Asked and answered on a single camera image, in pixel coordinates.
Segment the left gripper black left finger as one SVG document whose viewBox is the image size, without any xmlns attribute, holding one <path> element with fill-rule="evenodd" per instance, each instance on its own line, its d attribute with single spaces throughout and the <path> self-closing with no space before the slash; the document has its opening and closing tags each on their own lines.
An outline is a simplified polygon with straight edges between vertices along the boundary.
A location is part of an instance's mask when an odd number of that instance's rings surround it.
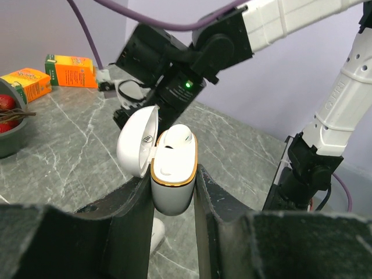
<svg viewBox="0 0 372 279">
<path fill-rule="evenodd" d="M 147 278 L 153 214 L 149 174 L 73 213 L 3 204 L 1 277 Z"/>
</svg>

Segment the white earbud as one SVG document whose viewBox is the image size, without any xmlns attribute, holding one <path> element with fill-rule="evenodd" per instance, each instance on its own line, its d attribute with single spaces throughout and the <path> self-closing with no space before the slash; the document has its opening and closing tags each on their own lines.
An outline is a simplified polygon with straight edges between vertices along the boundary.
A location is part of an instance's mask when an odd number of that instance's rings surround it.
<svg viewBox="0 0 372 279">
<path fill-rule="evenodd" d="M 164 136 L 164 145 L 172 149 L 180 148 L 189 144 L 192 140 L 191 130 L 183 124 L 171 126 Z"/>
</svg>

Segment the white gold-rimmed charging case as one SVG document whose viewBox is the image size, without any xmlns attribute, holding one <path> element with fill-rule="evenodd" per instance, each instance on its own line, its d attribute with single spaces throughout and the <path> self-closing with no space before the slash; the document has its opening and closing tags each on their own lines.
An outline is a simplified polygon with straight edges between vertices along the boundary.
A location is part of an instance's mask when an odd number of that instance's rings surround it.
<svg viewBox="0 0 372 279">
<path fill-rule="evenodd" d="M 198 142 L 192 132 L 189 144 L 180 148 L 164 145 L 156 106 L 136 111 L 122 128 L 116 153 L 121 167 L 137 178 L 151 175 L 153 204 L 166 216 L 177 216 L 191 202 L 198 165 Z"/>
</svg>

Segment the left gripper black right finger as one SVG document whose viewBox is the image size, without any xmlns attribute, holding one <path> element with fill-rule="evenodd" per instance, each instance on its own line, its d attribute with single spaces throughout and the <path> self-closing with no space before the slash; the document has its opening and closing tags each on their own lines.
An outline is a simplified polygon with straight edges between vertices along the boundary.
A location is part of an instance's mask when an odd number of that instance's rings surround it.
<svg viewBox="0 0 372 279">
<path fill-rule="evenodd" d="M 203 169 L 196 199 L 162 216 L 159 278 L 370 278 L 371 219 L 346 213 L 262 211 L 273 168 L 252 180 Z"/>
</svg>

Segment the orange box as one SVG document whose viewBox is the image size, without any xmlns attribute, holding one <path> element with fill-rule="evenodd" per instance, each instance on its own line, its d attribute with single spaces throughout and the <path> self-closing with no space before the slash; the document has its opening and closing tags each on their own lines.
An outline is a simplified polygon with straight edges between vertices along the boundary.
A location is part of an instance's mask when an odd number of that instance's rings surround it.
<svg viewBox="0 0 372 279">
<path fill-rule="evenodd" d="M 98 88 L 95 67 L 89 58 L 48 54 L 44 66 L 52 86 Z"/>
<path fill-rule="evenodd" d="M 49 75 L 31 68 L 23 68 L 13 73 L 1 76 L 28 104 L 52 91 Z"/>
</svg>

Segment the orange box right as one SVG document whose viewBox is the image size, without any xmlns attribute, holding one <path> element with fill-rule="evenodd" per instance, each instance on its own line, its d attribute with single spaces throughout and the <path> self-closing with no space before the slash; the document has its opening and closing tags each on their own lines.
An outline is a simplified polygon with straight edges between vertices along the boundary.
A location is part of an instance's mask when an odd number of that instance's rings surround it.
<svg viewBox="0 0 372 279">
<path fill-rule="evenodd" d="M 89 58 L 48 54 L 44 66 L 52 86 L 98 88 L 95 67 Z"/>
</svg>

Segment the dark grey fruit tray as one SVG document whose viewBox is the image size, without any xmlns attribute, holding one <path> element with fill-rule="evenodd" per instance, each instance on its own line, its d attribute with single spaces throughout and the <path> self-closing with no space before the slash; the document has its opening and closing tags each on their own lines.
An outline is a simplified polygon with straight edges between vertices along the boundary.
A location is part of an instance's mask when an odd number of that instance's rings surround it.
<svg viewBox="0 0 372 279">
<path fill-rule="evenodd" d="M 16 102 L 17 108 L 23 110 L 27 108 L 23 97 L 4 79 L 1 79 L 1 93 L 12 97 Z M 14 155 L 22 149 L 26 143 L 27 125 L 28 120 L 24 119 L 15 128 L 1 133 L 1 159 Z"/>
</svg>

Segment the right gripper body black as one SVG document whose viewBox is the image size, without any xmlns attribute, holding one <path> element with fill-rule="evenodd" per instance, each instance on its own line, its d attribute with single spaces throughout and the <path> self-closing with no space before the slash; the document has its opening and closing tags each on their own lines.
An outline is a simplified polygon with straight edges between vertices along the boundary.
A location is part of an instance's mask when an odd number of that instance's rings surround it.
<svg viewBox="0 0 372 279">
<path fill-rule="evenodd" d="M 140 108 L 139 103 L 123 101 L 120 108 L 113 113 L 113 120 L 119 129 L 122 129 L 133 113 Z"/>
</svg>

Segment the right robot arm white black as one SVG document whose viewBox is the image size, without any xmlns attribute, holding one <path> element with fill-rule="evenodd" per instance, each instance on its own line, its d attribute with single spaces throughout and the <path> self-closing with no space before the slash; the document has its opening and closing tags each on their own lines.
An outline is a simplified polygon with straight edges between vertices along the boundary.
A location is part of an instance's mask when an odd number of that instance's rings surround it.
<svg viewBox="0 0 372 279">
<path fill-rule="evenodd" d="M 327 96 L 361 14 L 356 5 L 260 51 L 177 119 L 197 133 L 203 163 L 241 202 L 263 206 L 285 138 Z"/>
</svg>

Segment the orange box middle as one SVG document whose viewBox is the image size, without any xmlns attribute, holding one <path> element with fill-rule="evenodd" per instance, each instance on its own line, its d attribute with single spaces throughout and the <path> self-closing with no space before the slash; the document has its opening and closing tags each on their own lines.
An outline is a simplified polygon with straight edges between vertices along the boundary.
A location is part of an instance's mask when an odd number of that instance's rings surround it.
<svg viewBox="0 0 372 279">
<path fill-rule="evenodd" d="M 52 91 L 49 75 L 31 68 L 23 68 L 13 73 L 1 76 L 28 104 Z"/>
</svg>

